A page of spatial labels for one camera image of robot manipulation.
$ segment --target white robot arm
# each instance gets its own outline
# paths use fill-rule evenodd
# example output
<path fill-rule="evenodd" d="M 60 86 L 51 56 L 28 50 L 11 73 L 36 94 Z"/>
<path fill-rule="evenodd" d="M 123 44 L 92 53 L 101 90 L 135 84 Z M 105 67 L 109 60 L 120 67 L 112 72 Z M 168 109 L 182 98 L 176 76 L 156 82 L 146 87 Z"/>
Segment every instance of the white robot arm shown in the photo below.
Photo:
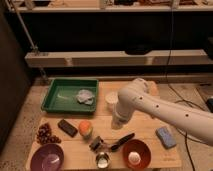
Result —
<path fill-rule="evenodd" d="M 213 114 L 167 102 L 148 94 L 145 80 L 135 79 L 118 92 L 114 121 L 128 123 L 135 110 L 150 114 L 213 146 Z"/>

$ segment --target floor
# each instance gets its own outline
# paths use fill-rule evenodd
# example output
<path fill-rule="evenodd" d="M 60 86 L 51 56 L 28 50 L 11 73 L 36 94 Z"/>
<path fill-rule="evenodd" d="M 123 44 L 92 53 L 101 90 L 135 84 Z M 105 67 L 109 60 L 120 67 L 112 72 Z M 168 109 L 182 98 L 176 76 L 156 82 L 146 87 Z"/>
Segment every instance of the floor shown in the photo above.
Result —
<path fill-rule="evenodd" d="M 172 86 L 185 99 L 196 103 L 205 110 L 208 110 L 199 95 L 195 84 L 172 84 Z M 5 148 L 0 156 L 1 171 L 25 171 L 25 163 L 33 142 L 37 125 L 42 116 L 40 108 L 35 108 L 36 103 L 43 100 L 43 91 L 47 86 L 34 85 L 20 111 L 16 124 L 7 140 Z M 177 95 L 168 88 L 166 84 L 158 84 L 160 97 L 175 102 L 179 100 Z M 191 171 L 192 167 L 186 153 L 184 137 L 172 127 L 173 135 L 178 144 L 178 150 L 182 158 L 182 167 L 173 169 L 162 169 L 162 171 Z M 213 148 L 188 140 L 189 149 L 196 171 L 210 171 L 213 169 Z"/>

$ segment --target light blue object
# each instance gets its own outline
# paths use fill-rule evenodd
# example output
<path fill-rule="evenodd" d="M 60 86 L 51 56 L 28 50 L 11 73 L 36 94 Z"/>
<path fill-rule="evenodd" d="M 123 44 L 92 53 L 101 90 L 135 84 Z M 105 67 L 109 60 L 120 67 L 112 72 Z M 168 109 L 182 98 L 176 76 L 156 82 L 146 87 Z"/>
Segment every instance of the light blue object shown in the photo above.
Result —
<path fill-rule="evenodd" d="M 158 128 L 156 130 L 156 134 L 166 149 L 170 149 L 176 146 L 175 139 L 173 138 L 171 133 L 168 131 L 166 126 Z"/>

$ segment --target wooden table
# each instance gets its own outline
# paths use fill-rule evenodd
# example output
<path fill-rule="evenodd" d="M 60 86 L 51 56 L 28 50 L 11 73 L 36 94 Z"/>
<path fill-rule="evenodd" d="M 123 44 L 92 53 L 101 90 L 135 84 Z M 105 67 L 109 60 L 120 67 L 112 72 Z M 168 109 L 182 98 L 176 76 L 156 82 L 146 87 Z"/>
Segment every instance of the wooden table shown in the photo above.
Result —
<path fill-rule="evenodd" d="M 120 130 L 111 129 L 111 113 L 107 109 L 107 104 L 104 97 L 111 91 L 117 91 L 128 82 L 126 81 L 114 81 L 114 82 L 99 82 L 99 95 L 97 102 L 96 112 L 92 117 L 87 116 L 74 116 L 74 115 L 49 115 L 44 114 L 40 124 L 49 122 L 54 135 L 59 136 L 62 139 L 60 146 L 64 151 L 64 163 L 62 170 L 92 170 L 97 169 L 95 163 L 96 155 L 90 151 L 90 141 L 86 142 L 82 139 L 78 133 L 74 138 L 69 137 L 57 127 L 57 123 L 60 119 L 65 118 L 68 122 L 78 127 L 78 124 L 83 119 L 88 119 L 92 122 L 94 131 L 92 139 L 100 135 L 105 142 L 113 143 L 119 138 L 134 132 L 135 138 L 145 142 L 151 150 L 151 163 L 148 168 L 171 168 L 181 167 L 180 156 L 177 152 L 177 148 L 165 150 L 161 145 L 161 142 L 155 135 L 155 130 L 159 127 L 168 125 L 156 118 L 151 118 L 149 115 L 135 111 L 131 121 Z M 149 82 L 150 94 L 158 96 L 157 86 L 154 82 Z M 30 160 L 33 153 L 40 147 L 36 142 L 33 142 L 29 157 L 26 163 L 26 169 L 30 170 Z M 116 153 L 109 153 L 110 166 L 109 169 L 125 169 L 122 159 L 122 148 Z"/>

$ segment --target wooden tabletop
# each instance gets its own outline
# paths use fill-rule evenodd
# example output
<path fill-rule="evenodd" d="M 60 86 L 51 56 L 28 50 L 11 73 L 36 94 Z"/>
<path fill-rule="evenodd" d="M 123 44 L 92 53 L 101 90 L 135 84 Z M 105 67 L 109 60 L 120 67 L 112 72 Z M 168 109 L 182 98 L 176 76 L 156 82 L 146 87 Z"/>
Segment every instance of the wooden tabletop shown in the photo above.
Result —
<path fill-rule="evenodd" d="M 64 151 L 64 163 L 62 170 L 92 170 L 97 169 L 95 163 L 96 154 L 90 151 L 89 144 L 96 136 L 100 136 L 105 142 L 113 143 L 121 137 L 135 133 L 135 138 L 145 142 L 151 150 L 151 163 L 148 168 L 173 168 L 181 167 L 180 156 L 177 148 L 165 150 L 161 145 L 160 140 L 155 135 L 155 130 L 162 126 L 169 126 L 156 119 L 151 118 L 149 115 L 135 111 L 131 121 L 120 130 L 111 129 L 112 115 L 107 108 L 104 100 L 105 95 L 111 91 L 117 91 L 128 82 L 126 81 L 113 81 L 113 82 L 99 82 L 99 95 L 97 101 L 96 112 L 91 116 L 82 115 L 50 115 L 45 114 L 41 119 L 40 124 L 48 122 L 52 128 L 54 135 L 60 137 L 62 143 L 59 144 Z M 158 89 L 154 82 L 149 82 L 150 94 L 158 96 Z M 78 133 L 74 138 L 69 137 L 67 134 L 58 129 L 57 123 L 61 119 L 66 119 L 75 127 L 83 119 L 88 119 L 93 124 L 93 135 L 90 141 L 84 141 Z M 33 142 L 27 163 L 26 169 L 30 170 L 30 161 L 33 153 L 40 147 L 36 142 Z M 122 148 L 115 153 L 109 153 L 110 165 L 109 169 L 125 169 L 126 166 L 122 159 Z"/>

